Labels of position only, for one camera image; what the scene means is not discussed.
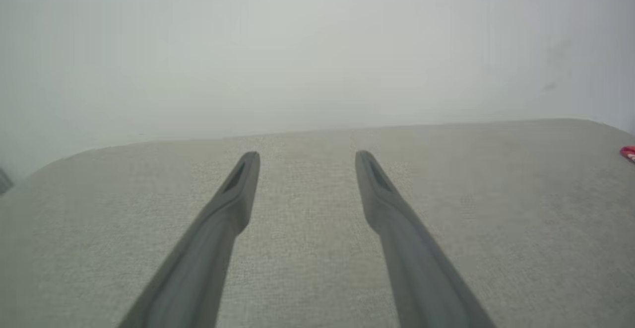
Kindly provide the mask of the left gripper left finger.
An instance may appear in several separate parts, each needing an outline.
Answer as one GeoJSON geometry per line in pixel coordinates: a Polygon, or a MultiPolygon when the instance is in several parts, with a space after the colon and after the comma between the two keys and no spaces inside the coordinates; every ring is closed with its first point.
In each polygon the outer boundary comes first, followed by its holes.
{"type": "Polygon", "coordinates": [[[213,328],[235,239],[247,227],[260,155],[245,152],[121,321],[122,328],[213,328]]]}

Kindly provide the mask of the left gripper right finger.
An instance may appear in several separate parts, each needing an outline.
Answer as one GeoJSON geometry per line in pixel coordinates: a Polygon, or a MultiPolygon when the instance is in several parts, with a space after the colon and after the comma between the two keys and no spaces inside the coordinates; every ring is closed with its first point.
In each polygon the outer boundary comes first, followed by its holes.
{"type": "Polygon", "coordinates": [[[365,218],[381,241],[400,326],[494,327],[371,152],[356,152],[355,168],[365,218]]]}

